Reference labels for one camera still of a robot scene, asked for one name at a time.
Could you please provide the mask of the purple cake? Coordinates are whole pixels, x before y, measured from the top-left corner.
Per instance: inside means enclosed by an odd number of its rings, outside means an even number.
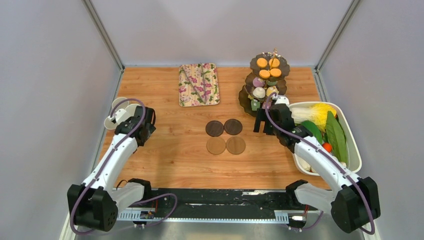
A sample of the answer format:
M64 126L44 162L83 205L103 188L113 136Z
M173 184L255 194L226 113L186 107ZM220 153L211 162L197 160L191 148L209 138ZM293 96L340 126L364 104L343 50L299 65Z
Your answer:
M259 77L255 77L252 81L252 84L255 88L258 88L258 87L263 88L266 83L263 79Z

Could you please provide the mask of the white round cake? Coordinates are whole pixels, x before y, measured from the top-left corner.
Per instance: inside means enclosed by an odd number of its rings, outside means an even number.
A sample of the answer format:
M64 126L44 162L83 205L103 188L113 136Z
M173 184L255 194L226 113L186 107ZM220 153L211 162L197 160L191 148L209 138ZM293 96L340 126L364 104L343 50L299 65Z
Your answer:
M252 95L257 99L263 99L266 96L266 90L263 87L256 87L252 91Z

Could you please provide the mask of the yellow cupcake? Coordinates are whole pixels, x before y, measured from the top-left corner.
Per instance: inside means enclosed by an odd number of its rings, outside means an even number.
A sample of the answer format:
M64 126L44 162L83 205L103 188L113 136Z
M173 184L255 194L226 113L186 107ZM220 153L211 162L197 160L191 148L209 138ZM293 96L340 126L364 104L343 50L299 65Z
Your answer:
M267 97L270 96L270 95L272 95L273 93L276 93L277 95L279 94L279 89L275 85L274 86L269 86L266 89L266 96Z

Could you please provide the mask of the dark round wooden coaster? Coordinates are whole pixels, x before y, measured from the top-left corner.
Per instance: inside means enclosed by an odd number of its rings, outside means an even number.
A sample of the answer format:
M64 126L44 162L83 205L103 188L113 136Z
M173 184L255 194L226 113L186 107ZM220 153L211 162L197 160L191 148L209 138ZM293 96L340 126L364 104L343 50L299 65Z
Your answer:
M224 132L224 125L218 120L211 120L206 124L205 132L211 137L219 137Z

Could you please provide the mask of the floral rectangular tray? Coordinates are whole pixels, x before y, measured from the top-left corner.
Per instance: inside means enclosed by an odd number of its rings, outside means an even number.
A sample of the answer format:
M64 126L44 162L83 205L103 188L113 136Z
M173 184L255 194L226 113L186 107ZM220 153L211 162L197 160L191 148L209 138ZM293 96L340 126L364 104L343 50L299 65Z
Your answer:
M183 64L178 68L181 107L213 106L221 102L215 63Z

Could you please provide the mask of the green cake with panda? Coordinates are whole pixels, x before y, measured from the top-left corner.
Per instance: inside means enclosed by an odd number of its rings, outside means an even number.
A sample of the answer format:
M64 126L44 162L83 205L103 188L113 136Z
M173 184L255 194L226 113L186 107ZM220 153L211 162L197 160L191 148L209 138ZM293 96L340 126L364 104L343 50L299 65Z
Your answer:
M256 112L258 109L261 108L261 102L256 99L252 99L250 102L250 105L251 105L251 110L253 112Z

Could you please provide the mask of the three-tier dark cake stand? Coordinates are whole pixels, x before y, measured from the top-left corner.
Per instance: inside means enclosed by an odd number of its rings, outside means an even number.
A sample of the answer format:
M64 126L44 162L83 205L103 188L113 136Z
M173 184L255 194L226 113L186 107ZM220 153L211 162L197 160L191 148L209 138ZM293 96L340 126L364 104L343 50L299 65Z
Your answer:
M244 80L238 101L246 114L256 117L270 94L286 94L286 77L290 73L290 65L274 48L271 52L254 56L249 68L251 72Z

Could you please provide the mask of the round biscuit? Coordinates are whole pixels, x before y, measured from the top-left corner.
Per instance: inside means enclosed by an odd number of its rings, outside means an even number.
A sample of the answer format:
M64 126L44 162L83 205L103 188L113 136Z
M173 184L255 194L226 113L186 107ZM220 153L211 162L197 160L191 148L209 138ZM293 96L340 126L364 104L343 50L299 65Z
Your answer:
M280 60L277 57L271 58L268 61L268 65L271 69L278 68L280 66Z
M268 61L265 59L265 58L263 58L263 57L260 57L260 58L258 58L257 60L256 60L256 64L257 64L257 66L259 67L259 68L266 68L267 67L267 65L268 65Z
M282 71L279 68L272 68L269 70L269 73L273 78L278 78L282 75Z
M268 79L271 76L271 73L269 70L261 69L259 71L259 77L262 79Z

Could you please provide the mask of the green round cake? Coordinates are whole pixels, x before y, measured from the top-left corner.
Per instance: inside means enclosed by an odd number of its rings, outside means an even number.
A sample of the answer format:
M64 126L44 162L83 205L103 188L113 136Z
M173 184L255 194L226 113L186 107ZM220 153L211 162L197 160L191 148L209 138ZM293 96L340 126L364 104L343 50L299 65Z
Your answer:
M269 80L266 81L267 86L275 86L277 83L278 83L277 81L269 81Z

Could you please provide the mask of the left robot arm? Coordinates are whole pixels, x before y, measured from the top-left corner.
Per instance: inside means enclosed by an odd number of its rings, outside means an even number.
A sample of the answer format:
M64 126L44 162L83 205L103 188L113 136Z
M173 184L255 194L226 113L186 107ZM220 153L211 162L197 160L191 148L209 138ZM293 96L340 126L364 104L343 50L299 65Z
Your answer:
M110 231L118 215L137 203L147 207L153 201L151 183L131 178L115 189L115 182L129 157L143 147L156 130L156 113L153 108L131 104L130 112L123 114L114 127L114 136L108 150L91 174L79 185L67 191L67 201L72 227Z

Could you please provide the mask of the light wooden coaster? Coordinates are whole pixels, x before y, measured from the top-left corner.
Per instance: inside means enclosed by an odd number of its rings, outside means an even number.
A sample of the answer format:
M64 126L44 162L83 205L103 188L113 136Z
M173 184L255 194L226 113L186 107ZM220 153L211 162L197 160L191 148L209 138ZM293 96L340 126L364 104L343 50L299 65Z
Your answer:
M222 154L226 150L226 141L221 137L211 137L206 143L206 149L213 155Z
M246 143L239 136L232 136L226 141L226 149L233 155L239 155L246 149Z

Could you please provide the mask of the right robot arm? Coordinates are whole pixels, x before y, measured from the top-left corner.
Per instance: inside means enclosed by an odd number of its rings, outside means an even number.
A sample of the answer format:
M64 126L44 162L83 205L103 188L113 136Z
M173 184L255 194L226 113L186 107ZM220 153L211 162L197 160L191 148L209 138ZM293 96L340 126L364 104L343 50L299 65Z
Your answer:
M329 186L316 187L305 180L287 186L286 205L298 209L312 206L330 213L344 232L355 230L374 235L381 215L378 185L371 177L360 177L348 169L347 135L334 107L319 102L309 107L291 107L283 102L263 103L255 109L255 126L304 160Z

